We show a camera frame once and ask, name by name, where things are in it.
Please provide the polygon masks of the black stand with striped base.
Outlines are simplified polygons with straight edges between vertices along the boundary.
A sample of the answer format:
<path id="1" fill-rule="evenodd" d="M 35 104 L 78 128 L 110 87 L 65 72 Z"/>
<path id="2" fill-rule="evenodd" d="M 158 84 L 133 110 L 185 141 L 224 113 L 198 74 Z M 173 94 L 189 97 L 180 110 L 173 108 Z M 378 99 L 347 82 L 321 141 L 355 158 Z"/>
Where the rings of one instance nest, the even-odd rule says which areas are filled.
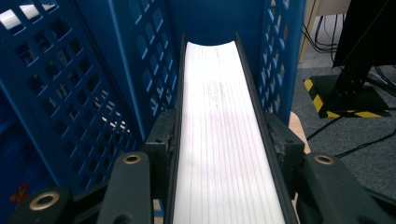
<path id="1" fill-rule="evenodd" d="M 370 67 L 345 65 L 339 75 L 312 76 L 304 81 L 321 118 L 389 117 L 389 106 L 371 86 Z"/>

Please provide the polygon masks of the beige desk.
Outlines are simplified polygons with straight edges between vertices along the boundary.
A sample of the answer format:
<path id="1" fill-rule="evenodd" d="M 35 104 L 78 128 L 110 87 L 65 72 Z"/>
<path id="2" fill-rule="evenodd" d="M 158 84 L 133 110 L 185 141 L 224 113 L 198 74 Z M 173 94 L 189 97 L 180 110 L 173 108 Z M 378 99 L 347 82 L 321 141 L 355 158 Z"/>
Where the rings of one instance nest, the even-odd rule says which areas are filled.
<path id="1" fill-rule="evenodd" d="M 312 31 L 316 17 L 346 14 L 350 1 L 351 0 L 306 0 L 299 63 L 304 61 L 305 52 L 308 47 L 308 38 L 306 35 Z"/>

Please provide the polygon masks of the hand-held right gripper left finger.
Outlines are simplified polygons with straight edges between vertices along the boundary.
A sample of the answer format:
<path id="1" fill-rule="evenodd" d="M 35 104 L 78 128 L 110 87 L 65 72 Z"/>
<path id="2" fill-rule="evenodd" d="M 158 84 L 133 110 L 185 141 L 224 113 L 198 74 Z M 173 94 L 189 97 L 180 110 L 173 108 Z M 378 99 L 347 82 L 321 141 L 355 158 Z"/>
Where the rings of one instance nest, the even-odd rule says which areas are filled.
<path id="1" fill-rule="evenodd" d="M 175 122 L 177 111 L 162 112 L 156 119 L 144 145 L 150 165 L 151 195 L 166 201 L 173 186 L 175 173 Z"/>

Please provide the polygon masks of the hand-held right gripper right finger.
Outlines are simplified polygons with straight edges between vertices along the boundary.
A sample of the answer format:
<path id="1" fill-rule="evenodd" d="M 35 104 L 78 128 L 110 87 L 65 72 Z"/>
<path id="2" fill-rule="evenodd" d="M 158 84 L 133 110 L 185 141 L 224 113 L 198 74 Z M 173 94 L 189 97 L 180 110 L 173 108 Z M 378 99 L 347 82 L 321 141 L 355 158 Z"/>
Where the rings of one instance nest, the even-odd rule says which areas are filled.
<path id="1" fill-rule="evenodd" d="M 265 113 L 277 160 L 291 199 L 296 193 L 297 166 L 304 158 L 304 142 L 276 115 Z"/>

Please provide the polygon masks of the blue plastic file rack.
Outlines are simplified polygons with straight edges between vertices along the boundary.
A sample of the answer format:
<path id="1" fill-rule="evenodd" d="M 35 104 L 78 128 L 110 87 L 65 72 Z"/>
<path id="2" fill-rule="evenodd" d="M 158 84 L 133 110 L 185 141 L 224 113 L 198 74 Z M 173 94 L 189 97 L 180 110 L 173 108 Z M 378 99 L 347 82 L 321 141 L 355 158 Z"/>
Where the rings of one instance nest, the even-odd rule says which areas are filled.
<path id="1" fill-rule="evenodd" d="M 144 145 L 177 110 L 185 40 L 239 38 L 263 114 L 288 125 L 305 0 L 0 0 L 6 224 L 166 223 Z"/>

